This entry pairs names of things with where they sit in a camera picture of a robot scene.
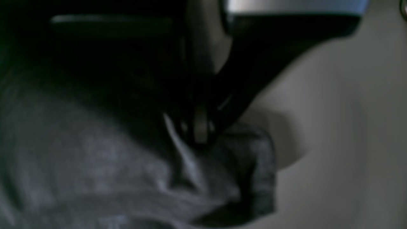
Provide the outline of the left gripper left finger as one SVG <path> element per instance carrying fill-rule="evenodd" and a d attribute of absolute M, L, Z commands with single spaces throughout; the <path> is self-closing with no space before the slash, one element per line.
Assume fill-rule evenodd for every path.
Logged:
<path fill-rule="evenodd" d="M 182 136 L 198 143 L 202 76 L 187 18 L 195 9 L 195 0 L 33 0 L 32 21 L 66 63 L 117 79 L 169 113 Z"/>

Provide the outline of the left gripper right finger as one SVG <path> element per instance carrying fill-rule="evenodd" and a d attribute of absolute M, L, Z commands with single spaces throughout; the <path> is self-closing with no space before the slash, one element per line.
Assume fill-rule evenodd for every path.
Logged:
<path fill-rule="evenodd" d="M 291 62 L 314 46 L 352 34 L 360 20 L 360 15 L 334 13 L 223 13 L 232 45 L 226 63 L 209 79 L 208 142 L 236 123 Z"/>

